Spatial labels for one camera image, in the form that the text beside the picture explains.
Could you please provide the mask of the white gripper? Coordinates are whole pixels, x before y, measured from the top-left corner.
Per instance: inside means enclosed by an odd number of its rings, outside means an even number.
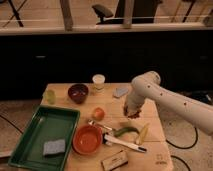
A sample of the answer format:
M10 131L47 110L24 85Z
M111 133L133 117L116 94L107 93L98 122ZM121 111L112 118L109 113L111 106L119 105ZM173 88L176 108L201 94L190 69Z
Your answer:
M145 98L138 95L135 91L131 91L125 99L124 113L125 114L136 114L141 111L141 107L145 102Z

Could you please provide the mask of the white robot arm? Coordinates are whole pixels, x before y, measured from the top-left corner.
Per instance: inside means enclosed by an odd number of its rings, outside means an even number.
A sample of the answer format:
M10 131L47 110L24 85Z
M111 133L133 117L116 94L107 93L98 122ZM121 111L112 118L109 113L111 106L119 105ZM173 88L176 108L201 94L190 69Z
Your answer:
M213 106L169 91L161 87L160 82L160 75L155 71L134 77L131 81L131 92L124 103L124 115L129 118L138 116L145 99L148 98L173 110L213 137Z

